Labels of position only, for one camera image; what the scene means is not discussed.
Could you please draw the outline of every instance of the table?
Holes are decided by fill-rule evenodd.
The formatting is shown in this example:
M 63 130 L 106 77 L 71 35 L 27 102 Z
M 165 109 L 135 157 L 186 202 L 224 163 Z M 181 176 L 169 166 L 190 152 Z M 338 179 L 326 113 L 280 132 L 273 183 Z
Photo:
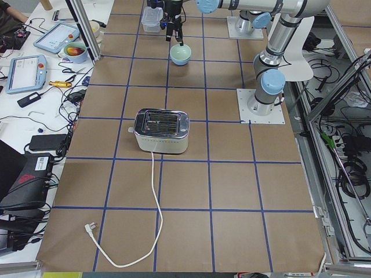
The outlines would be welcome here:
M 146 34 L 145 1 L 116 0 L 72 139 L 37 258 L 46 271 L 316 272 L 323 257 L 301 159 L 286 125 L 242 125 L 235 89 L 255 87 L 252 61 L 267 39 L 228 38 L 230 11 L 201 15 L 184 4 L 188 65 L 169 60 L 164 32 Z M 150 154 L 133 134 L 144 107 L 179 109 L 191 119 L 182 155 L 155 155 L 164 226 L 151 247 L 158 213 Z
M 67 5 L 64 1 L 57 1 L 52 0 L 51 1 L 54 9 L 60 9 L 60 8 L 66 8 Z M 97 19 L 102 22 L 107 22 L 109 11 L 111 10 L 113 1 L 111 0 L 104 0 L 99 1 L 99 3 L 87 1 L 87 3 L 84 4 L 84 7 L 86 9 L 86 12 L 88 14 L 88 17 L 90 19 Z M 41 17 L 45 18 L 45 22 L 43 23 L 43 28 L 50 28 L 55 23 L 52 21 L 52 14 L 53 10 L 45 11 L 41 4 L 39 4 L 36 9 L 33 11 L 32 15 L 30 16 L 30 19 Z M 32 24 L 33 26 L 38 26 L 40 21 L 35 20 Z M 60 61 L 60 58 L 53 54 L 49 53 L 47 51 L 44 51 L 42 49 L 36 48 L 33 46 L 33 41 L 35 41 L 37 38 L 39 38 L 39 33 L 37 31 L 31 30 L 30 37 L 26 40 L 26 43 L 22 47 L 21 50 L 15 50 L 12 55 L 10 55 L 7 58 L 0 58 L 0 67 L 2 67 L 1 71 L 6 75 L 9 70 L 9 64 L 10 60 L 13 57 L 20 57 L 20 56 L 29 56 L 29 55 L 35 55 L 35 54 L 44 54 L 46 56 L 46 59 L 48 61 L 47 66 L 47 76 L 46 76 L 46 83 L 42 89 L 40 89 L 38 92 L 44 92 L 46 89 L 48 89 L 49 81 L 55 81 L 55 80 L 66 80 L 69 78 L 72 74 L 64 74 L 61 72 L 63 68 L 58 66 L 58 63 Z M 73 70 L 79 70 L 82 67 L 85 67 L 85 70 L 83 72 L 87 72 L 90 68 L 93 67 L 92 61 L 89 59 L 82 63 L 82 64 L 67 64 L 67 66 L 71 67 Z M 78 75 L 76 77 L 75 82 L 73 82 L 74 85 L 77 84 L 79 79 L 82 75 Z M 5 86 L 6 81 L 0 82 L 0 85 Z M 37 120 L 39 122 L 44 123 L 49 128 L 58 130 L 65 126 L 67 123 L 66 121 L 59 115 L 58 108 L 61 104 L 61 93 L 57 89 L 52 89 L 51 91 L 47 92 L 45 95 L 42 96 L 42 99 L 25 107 L 20 108 L 17 104 L 17 100 L 21 99 L 22 97 L 27 96 L 31 92 L 25 92 L 25 93 L 19 93 L 19 94 L 6 94 L 5 90 L 0 94 L 0 118 L 13 115 L 13 116 L 29 116 L 33 118 L 34 120 Z M 76 110 L 76 107 L 71 105 L 70 107 L 67 107 L 67 109 L 74 109 Z M 50 131 L 45 126 L 32 122 L 28 119 L 15 119 L 15 118 L 9 118 L 1 120 L 1 122 L 7 123 L 5 128 L 0 131 L 0 139 L 6 142 L 8 145 L 10 145 L 12 148 L 16 149 L 20 153 L 23 153 L 23 147 L 30 142 L 30 139 L 33 135 L 40 134 L 38 133 L 38 129 L 42 128 L 44 129 L 43 134 L 53 134 L 56 132 Z M 58 133 L 66 133 L 67 129 L 63 129 Z M 61 172 L 63 170 L 64 162 L 61 162 L 59 164 L 54 165 L 53 167 L 53 173 L 55 173 L 58 177 L 61 176 Z M 53 203 L 55 193 L 57 189 L 50 189 L 48 191 L 48 196 L 46 202 L 49 204 Z M 28 244 L 25 246 L 24 250 L 10 253 L 4 256 L 0 257 L 0 264 L 6 264 L 6 263 L 14 263 L 14 262 L 29 262 L 34 261 L 36 259 L 37 252 L 40 247 L 40 242 L 36 244 Z

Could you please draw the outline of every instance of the metal base plate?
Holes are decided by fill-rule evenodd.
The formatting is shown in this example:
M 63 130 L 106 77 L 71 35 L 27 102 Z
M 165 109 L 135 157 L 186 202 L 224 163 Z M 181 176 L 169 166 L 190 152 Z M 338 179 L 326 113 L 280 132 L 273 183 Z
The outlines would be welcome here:
M 236 22 L 238 20 L 237 16 L 227 16 L 228 32 L 231 39 L 254 39 L 263 40 L 263 31 L 261 29 L 255 29 L 252 33 L 241 33 L 235 28 Z
M 258 116 L 248 108 L 248 99 L 255 94 L 254 89 L 237 89 L 239 119 L 241 123 L 264 123 L 268 125 L 284 125 L 282 108 L 280 105 L 274 106 L 272 112 L 267 116 Z

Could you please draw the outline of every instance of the screen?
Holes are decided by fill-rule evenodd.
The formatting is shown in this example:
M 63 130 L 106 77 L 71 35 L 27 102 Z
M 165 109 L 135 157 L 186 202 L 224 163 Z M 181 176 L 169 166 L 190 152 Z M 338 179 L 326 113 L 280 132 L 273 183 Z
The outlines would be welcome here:
M 46 34 L 39 42 L 38 45 L 46 48 L 55 49 L 66 39 L 69 34 L 75 32 L 76 29 L 66 25 L 59 25 L 53 31 Z
M 13 67 L 10 89 L 35 86 L 37 69 L 37 57 L 16 60 Z

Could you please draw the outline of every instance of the grid of blue tape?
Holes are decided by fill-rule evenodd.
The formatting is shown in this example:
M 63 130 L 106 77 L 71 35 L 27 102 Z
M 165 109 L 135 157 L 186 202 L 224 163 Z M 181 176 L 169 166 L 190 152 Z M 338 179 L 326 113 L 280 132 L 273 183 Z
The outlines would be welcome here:
M 300 164 L 300 162 L 270 162 L 270 161 L 256 161 L 255 157 L 255 150 L 254 150 L 254 139 L 253 139 L 253 132 L 251 125 L 249 125 L 249 131 L 250 131 L 250 136 L 251 136 L 251 145 L 252 145 L 252 151 L 253 151 L 253 160 L 252 161 L 220 161 L 220 160 L 211 160 L 210 159 L 210 145 L 209 145 L 209 123 L 239 123 L 239 122 L 233 122 L 233 121 L 217 121 L 217 120 L 209 120 L 208 119 L 208 94 L 207 90 L 208 87 L 206 86 L 206 62 L 209 60 L 205 59 L 205 36 L 204 36 L 204 16 L 202 15 L 200 17 L 202 19 L 202 40 L 203 40 L 203 60 L 191 60 L 191 61 L 202 61 L 203 62 L 203 70 L 204 70 L 204 87 L 196 88 L 196 87 L 189 87 L 189 89 L 204 89 L 205 90 L 205 103 L 206 103 L 206 120 L 192 120 L 193 122 L 205 122 L 206 123 L 206 139 L 207 139 L 207 160 L 178 160 L 178 159 L 165 159 L 163 155 L 161 155 L 160 159 L 156 159 L 155 161 L 160 162 L 160 171 L 159 171 L 159 187 L 158 187 L 158 200 L 159 203 L 161 204 L 161 183 L 162 183 L 162 167 L 164 162 L 191 162 L 191 163 L 207 163 L 208 164 L 208 187 L 209 187 L 209 208 L 163 208 L 163 211 L 206 211 L 209 212 L 210 214 L 210 234 L 211 234 L 211 256 L 212 256 L 212 269 L 213 272 L 216 271 L 215 267 L 215 254 L 214 254 L 214 241 L 213 241 L 213 212 L 246 212 L 246 213 L 261 213 L 262 219 L 263 219 L 263 228 L 264 228 L 264 236 L 265 236 L 265 243 L 266 243 L 266 248 L 267 248 L 267 253 L 268 253 L 268 260 L 269 260 L 269 265 L 270 265 L 270 271 L 273 272 L 273 263 L 272 263 L 272 258 L 271 258 L 271 251 L 270 251 L 270 246 L 269 246 L 269 239 L 268 239 L 268 233 L 267 233 L 267 227 L 266 227 L 266 222 L 265 222 L 265 213 L 312 213 L 312 210 L 265 210 L 263 207 L 263 201 L 261 198 L 261 190 L 260 190 L 260 183 L 259 183 L 259 174 L 258 174 L 258 164 Z M 115 146 L 115 151 L 114 151 L 114 156 L 113 158 L 87 158 L 87 157 L 69 157 L 69 159 L 94 159 L 94 160 L 112 160 L 112 166 L 111 166 L 111 172 L 110 172 L 110 178 L 108 181 L 108 187 L 106 191 L 106 199 L 104 202 L 103 207 L 78 207 L 78 206 L 54 206 L 54 209 L 84 209 L 84 210 L 102 210 L 103 215 L 101 219 L 101 225 L 100 225 L 100 233 L 99 233 L 99 238 L 98 242 L 101 241 L 102 238 L 102 231 L 103 231 L 103 226 L 104 226 L 104 220 L 106 217 L 106 211 L 107 210 L 132 210 L 132 211 L 156 211 L 157 216 L 156 216 L 156 228 L 155 228 L 155 236 L 157 235 L 158 232 L 158 225 L 159 225 L 159 213 L 157 211 L 157 208 L 143 208 L 143 207 L 108 207 L 108 197 L 110 195 L 110 188 L 111 188 L 111 181 L 112 181 L 112 175 L 114 172 L 114 167 L 115 167 L 115 162 L 117 160 L 132 160 L 132 161 L 151 161 L 151 159 L 131 159 L 131 158 L 117 158 L 117 150 L 118 150 L 118 145 L 119 145 L 119 136 L 121 133 L 121 127 L 122 127 L 122 122 L 124 120 L 134 120 L 132 118 L 124 118 L 123 113 L 125 110 L 125 104 L 126 104 L 126 98 L 128 95 L 128 89 L 130 88 L 129 82 L 130 82 L 130 77 L 132 74 L 132 67 L 133 67 L 133 61 L 134 59 L 139 59 L 137 57 L 134 57 L 135 51 L 136 51 L 136 45 L 137 45 L 137 40 L 138 37 L 142 34 L 139 34 L 139 29 L 140 29 L 140 20 L 139 24 L 137 26 L 137 34 L 136 34 L 136 40 L 134 43 L 134 49 L 133 49 L 133 55 L 131 57 L 124 57 L 124 56 L 110 56 L 110 57 L 116 57 L 116 58 L 131 58 L 131 65 L 130 65 L 130 72 L 129 72 L 129 77 L 128 77 L 128 82 L 127 85 L 111 85 L 111 84 L 90 84 L 91 86 L 120 86 L 120 87 L 125 87 L 126 88 L 126 93 L 125 93 L 125 99 L 123 102 L 123 107 L 122 107 L 122 112 L 121 112 L 121 117 L 120 118 L 101 118 L 101 117 L 80 117 L 81 119 L 114 119 L 114 120 L 119 120 L 119 130 L 118 130 L 118 135 L 117 135 L 117 141 L 116 141 L 116 146 Z M 239 54 L 239 62 L 230 62 L 230 61 L 218 61 L 218 62 L 226 62 L 226 63 L 239 63 L 241 66 L 241 78 L 243 82 L 243 86 L 245 87 L 244 79 L 243 79 L 243 70 L 242 70 L 242 64 L 243 63 L 252 63 L 252 62 L 242 62 L 241 61 L 241 52 L 239 49 L 239 43 L 237 41 L 237 47 L 238 47 L 238 54 Z M 168 83 L 169 83 L 169 65 L 170 65 L 170 59 L 161 59 L 161 58 L 153 58 L 154 60 L 167 60 L 168 61 L 168 71 L 167 71 L 167 80 L 166 80 L 166 86 L 137 86 L 136 87 L 164 87 L 166 88 L 166 94 L 165 94 L 165 108 L 167 106 L 167 99 L 168 99 Z M 235 90 L 231 88 L 212 88 L 212 89 L 224 89 L 224 90 Z M 210 164 L 211 163 L 246 163 L 246 164 L 254 164 L 255 168 L 255 173 L 256 173 L 256 181 L 257 181 L 257 187 L 258 187 L 258 193 L 259 193 L 259 201 L 260 201 L 260 209 L 258 210 L 243 210 L 243 209 L 215 209 L 212 206 L 212 183 L 210 179 Z M 96 271 L 97 268 L 97 262 L 98 262 L 98 256 L 99 256 L 99 251 L 98 249 L 96 250 L 96 255 L 94 259 L 94 265 L 92 271 Z M 153 271 L 157 270 L 157 246 L 154 250 L 154 264 L 153 264 Z

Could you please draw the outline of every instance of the tablet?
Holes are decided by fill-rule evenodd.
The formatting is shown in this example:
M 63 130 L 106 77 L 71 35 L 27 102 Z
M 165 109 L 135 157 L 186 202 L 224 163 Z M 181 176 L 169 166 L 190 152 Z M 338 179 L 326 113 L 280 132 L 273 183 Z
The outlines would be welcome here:
M 13 58 L 5 91 L 15 94 L 42 88 L 46 80 L 47 64 L 44 55 Z
M 66 44 L 80 36 L 79 30 L 66 23 L 59 23 L 34 42 L 34 46 L 54 54 L 60 52 Z

